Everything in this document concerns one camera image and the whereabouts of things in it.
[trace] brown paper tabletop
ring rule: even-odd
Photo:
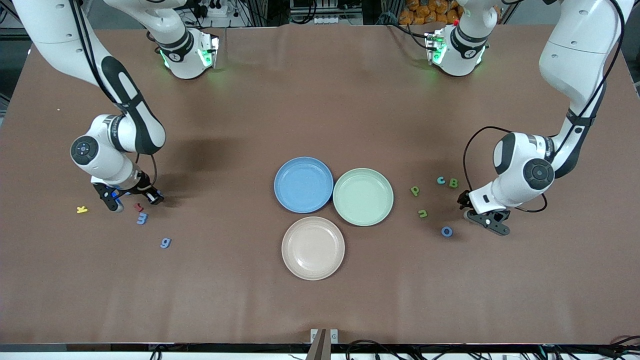
[[[464,78],[428,67],[392,28],[230,29],[220,69],[189,81],[163,67],[143,31],[99,33],[167,133],[156,154],[166,201],[123,197],[123,213],[106,209],[68,153],[95,116],[117,111],[32,51],[0,129],[0,341],[292,343],[318,327],[388,343],[608,343],[639,333],[640,101],[622,59],[546,211],[515,211],[511,234],[498,237],[456,204],[463,148],[480,127],[559,131],[568,99],[538,72],[551,29],[498,26]],[[502,135],[472,144],[474,186],[495,177]],[[342,266],[317,282],[290,273],[280,250],[307,216],[273,193],[276,171],[297,156],[324,161],[334,179],[373,168],[395,194],[372,227],[349,225],[331,202],[313,214],[346,241]],[[153,173],[148,156],[141,166]],[[460,187],[437,185],[439,176]],[[163,238],[173,240],[166,250]]]

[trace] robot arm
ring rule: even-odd
[[[16,0],[14,5],[33,43],[57,70],[99,86],[122,111],[100,115],[71,146],[71,158],[92,176],[91,182],[111,211],[122,204],[113,188],[143,194],[157,204],[162,196],[149,176],[123,152],[153,155],[165,133],[124,66],[95,37],[74,0]]]
[[[544,193],[555,179],[575,167],[580,148],[593,124],[605,92],[603,66],[620,35],[632,0],[564,0],[561,17],[540,56],[540,72],[556,90],[569,97],[569,110],[555,136],[509,133],[493,150],[498,178],[461,195],[465,218],[499,235],[508,208]]]
[[[154,37],[164,65],[181,79],[193,79],[214,65],[218,38],[187,29],[174,8],[187,0],[104,0],[143,24]]]
[[[426,39],[430,63],[453,76],[470,74],[482,61],[486,41],[498,22],[500,0],[460,0],[465,12],[457,26],[447,25]]]

